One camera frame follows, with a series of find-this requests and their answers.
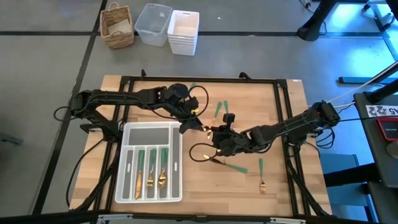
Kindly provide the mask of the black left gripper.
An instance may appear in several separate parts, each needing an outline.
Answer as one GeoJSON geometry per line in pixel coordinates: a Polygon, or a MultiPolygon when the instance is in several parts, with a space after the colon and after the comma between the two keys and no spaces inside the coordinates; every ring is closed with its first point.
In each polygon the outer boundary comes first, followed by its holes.
{"type": "Polygon", "coordinates": [[[169,113],[177,121],[181,122],[179,133],[184,134],[188,129],[203,130],[203,124],[196,116],[199,102],[196,97],[189,97],[187,100],[180,100],[176,103],[169,103],[169,113]]]}

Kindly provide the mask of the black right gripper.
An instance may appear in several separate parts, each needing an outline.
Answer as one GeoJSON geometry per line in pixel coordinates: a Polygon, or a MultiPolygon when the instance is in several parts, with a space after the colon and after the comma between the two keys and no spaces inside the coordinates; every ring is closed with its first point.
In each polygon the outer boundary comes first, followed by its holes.
{"type": "Polygon", "coordinates": [[[239,153],[250,153],[246,140],[227,126],[213,127],[213,147],[219,150],[219,156],[234,156],[239,153]]]}

